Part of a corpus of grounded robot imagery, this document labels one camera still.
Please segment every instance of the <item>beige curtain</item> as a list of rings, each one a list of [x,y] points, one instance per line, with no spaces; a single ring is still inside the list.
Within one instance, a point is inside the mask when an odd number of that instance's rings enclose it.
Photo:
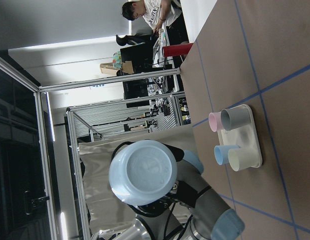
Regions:
[[[185,125],[143,135],[79,144],[80,158],[85,165],[83,176],[86,204],[91,215],[92,233],[112,229],[121,231],[131,225],[135,213],[112,193],[108,169],[113,150],[122,142],[151,139],[197,153],[192,126]],[[187,208],[176,205],[174,215],[181,222],[187,219]]]

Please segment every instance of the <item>pink cup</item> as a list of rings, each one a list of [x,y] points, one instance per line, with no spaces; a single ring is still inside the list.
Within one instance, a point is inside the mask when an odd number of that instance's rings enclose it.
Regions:
[[[221,123],[221,120],[220,120],[220,115],[221,115],[221,111],[211,112],[208,115],[209,126],[213,132],[224,129],[223,124]]]

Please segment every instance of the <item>black hair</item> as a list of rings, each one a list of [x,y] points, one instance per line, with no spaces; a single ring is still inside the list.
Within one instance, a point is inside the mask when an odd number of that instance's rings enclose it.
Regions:
[[[123,4],[123,17],[130,21],[135,20],[133,3],[135,1],[128,1]]]

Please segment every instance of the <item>man's arm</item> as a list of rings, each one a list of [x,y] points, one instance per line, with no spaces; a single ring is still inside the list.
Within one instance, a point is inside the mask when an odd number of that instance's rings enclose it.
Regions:
[[[161,29],[161,27],[163,26],[163,23],[166,21],[166,18],[170,12],[170,5],[171,5],[171,0],[161,0],[161,3],[160,3],[161,14],[160,14],[159,21],[156,27],[154,28],[154,33],[158,32],[159,29]]]

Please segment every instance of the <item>gray cup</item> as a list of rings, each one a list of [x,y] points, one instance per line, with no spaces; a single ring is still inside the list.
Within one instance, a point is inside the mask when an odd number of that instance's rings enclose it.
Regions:
[[[249,111],[246,108],[229,108],[221,111],[221,123],[230,131],[250,123]]]

